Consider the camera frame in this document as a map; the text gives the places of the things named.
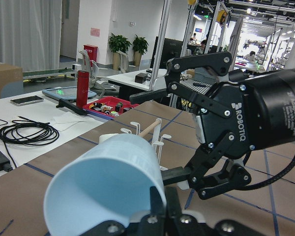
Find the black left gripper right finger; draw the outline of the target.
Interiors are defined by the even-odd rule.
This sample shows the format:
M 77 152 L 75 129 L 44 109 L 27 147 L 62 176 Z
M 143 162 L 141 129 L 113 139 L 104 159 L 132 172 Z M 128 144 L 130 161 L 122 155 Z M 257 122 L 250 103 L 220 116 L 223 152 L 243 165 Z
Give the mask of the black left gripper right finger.
M 169 218 L 177 218 L 181 215 L 181 207 L 177 189 L 175 187 L 166 187 L 165 196 L 167 200 L 167 213 Z

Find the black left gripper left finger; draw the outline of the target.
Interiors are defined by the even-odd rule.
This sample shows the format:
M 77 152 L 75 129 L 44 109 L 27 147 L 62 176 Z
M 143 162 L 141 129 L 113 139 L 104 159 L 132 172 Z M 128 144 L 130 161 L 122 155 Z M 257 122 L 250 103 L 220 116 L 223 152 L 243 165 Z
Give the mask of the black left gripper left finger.
M 160 193 L 155 186 L 150 187 L 150 216 L 164 216 L 166 207 L 163 204 Z

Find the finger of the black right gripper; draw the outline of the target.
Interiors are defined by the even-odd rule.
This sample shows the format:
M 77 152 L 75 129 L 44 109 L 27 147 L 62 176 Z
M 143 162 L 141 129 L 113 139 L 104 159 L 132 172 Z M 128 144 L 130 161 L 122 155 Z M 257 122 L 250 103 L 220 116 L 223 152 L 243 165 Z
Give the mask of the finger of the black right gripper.
M 142 104 L 146 101 L 160 101 L 163 97 L 168 95 L 166 89 L 159 89 L 156 91 L 143 91 L 129 96 L 131 104 Z
M 162 180 L 164 185 L 170 185 L 178 182 L 188 180 L 191 169 L 186 167 L 176 167 L 168 170 L 161 171 Z

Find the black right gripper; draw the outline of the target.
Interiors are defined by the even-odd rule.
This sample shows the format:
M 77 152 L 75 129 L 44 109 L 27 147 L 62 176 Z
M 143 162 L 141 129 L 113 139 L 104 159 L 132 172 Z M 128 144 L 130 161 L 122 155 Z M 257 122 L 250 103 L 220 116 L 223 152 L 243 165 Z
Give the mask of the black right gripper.
M 182 71 L 210 68 L 228 74 L 229 52 L 170 59 L 165 76 L 167 92 L 193 105 L 196 136 L 200 142 L 186 164 L 191 169 L 187 186 L 203 200 L 232 190 L 248 191 L 268 186 L 295 166 L 257 184 L 245 170 L 249 155 L 295 141 L 295 69 L 266 72 L 238 82 L 218 82 L 201 94 L 180 83 Z

